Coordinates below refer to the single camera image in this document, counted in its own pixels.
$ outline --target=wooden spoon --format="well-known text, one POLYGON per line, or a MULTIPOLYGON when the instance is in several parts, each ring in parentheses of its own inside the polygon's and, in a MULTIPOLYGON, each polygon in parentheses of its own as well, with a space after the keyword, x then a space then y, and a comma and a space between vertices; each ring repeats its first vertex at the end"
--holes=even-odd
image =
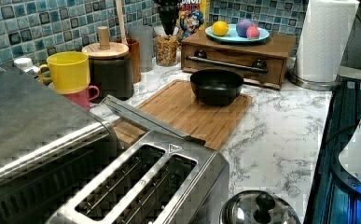
POLYGON ((117 7, 119 30, 121 32, 122 44, 128 45, 127 37, 125 35, 125 23, 124 23, 124 16, 122 15, 122 3, 121 3, 121 0, 116 0, 116 7, 117 7))

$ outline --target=drawer handle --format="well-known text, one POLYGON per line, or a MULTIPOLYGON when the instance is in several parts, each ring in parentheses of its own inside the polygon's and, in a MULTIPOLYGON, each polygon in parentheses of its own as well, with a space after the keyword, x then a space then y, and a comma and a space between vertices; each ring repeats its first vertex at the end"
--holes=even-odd
POLYGON ((237 69, 242 69, 242 70, 253 72, 253 73, 260 73, 260 74, 268 73, 267 63, 260 59, 253 61, 251 67, 244 66, 244 65, 238 65, 238 64, 234 64, 234 63, 223 63, 223 62, 207 59, 206 52, 204 52, 203 50, 200 50, 200 49, 195 51, 194 56, 187 56, 186 60, 196 62, 196 63, 209 63, 209 64, 219 65, 219 66, 223 66, 223 67, 237 68, 237 69))

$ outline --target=blue mosaic tile backsplash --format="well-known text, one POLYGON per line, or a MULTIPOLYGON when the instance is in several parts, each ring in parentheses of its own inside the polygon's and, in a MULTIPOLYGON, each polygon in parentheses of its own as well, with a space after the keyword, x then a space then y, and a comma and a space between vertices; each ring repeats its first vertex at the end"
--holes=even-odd
MULTIPOLYGON (((247 18, 269 32, 299 36, 307 4, 305 0, 211 0, 208 24, 247 18)), ((122 5, 126 30, 160 24, 152 0, 122 0, 122 5)), ((114 0, 0 0, 0 63, 22 56, 39 63, 57 52, 80 50, 97 42, 99 26, 109 27, 112 40, 119 38, 114 0)))

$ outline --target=plate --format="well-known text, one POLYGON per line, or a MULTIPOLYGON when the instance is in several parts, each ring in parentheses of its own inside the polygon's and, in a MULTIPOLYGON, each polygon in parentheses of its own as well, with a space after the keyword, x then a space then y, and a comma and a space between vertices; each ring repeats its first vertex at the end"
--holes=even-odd
POLYGON ((247 37, 240 37, 238 36, 238 33, 236 33, 236 24, 229 24, 229 32, 226 35, 218 36, 214 35, 212 31, 212 26, 209 26, 205 29, 205 33, 209 35, 210 37, 222 41, 222 42, 229 42, 229 43, 251 43, 251 42, 257 42, 261 41, 263 39, 266 39, 270 36, 270 33, 262 28, 259 28, 259 38, 258 39, 248 39, 247 37))

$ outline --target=black stovetop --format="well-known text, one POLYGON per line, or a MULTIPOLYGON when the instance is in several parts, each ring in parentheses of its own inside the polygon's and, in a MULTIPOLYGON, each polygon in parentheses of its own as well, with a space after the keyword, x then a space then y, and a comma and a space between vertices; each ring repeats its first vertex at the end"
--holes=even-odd
POLYGON ((361 80, 344 77, 331 99, 304 223, 361 223, 361 193, 349 188, 333 168, 360 119, 361 80))

